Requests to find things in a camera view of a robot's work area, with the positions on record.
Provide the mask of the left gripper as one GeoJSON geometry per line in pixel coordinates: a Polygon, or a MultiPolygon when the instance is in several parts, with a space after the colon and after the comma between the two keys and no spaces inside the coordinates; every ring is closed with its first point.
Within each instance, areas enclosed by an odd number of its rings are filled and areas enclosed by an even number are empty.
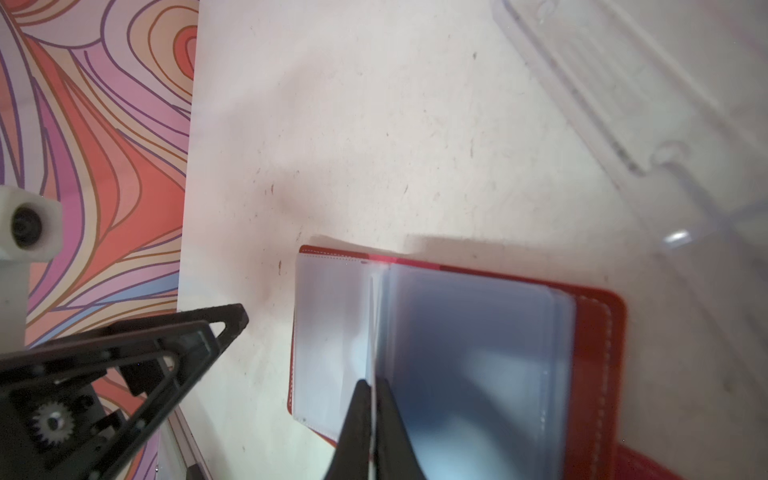
{"type": "Polygon", "coordinates": [[[1,361],[1,476],[114,479],[244,331],[240,304],[117,321],[1,361]],[[108,412],[115,370],[139,405],[108,412]]]}

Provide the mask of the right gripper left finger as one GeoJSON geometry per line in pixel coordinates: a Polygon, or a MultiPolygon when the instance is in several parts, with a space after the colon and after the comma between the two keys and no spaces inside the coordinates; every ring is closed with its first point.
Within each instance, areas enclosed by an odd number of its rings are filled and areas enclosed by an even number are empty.
{"type": "Polygon", "coordinates": [[[359,380],[355,385],[336,450],[324,479],[368,479],[371,438],[371,387],[365,380],[359,380]]]}

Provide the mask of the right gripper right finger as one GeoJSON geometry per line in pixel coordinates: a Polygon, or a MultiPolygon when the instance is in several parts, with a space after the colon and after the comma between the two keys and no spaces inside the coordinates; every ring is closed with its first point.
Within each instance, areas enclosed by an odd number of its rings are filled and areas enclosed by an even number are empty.
{"type": "Polygon", "coordinates": [[[375,390],[375,478],[425,480],[388,381],[377,377],[375,390]]]}

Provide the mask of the red leather card holder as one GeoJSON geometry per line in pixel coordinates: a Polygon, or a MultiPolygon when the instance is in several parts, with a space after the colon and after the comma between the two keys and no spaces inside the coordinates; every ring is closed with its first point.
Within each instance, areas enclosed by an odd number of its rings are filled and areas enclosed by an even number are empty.
{"type": "Polygon", "coordinates": [[[337,445],[356,383],[394,394],[429,479],[668,479],[617,437],[628,312],[599,288],[304,245],[293,418],[337,445]]]}

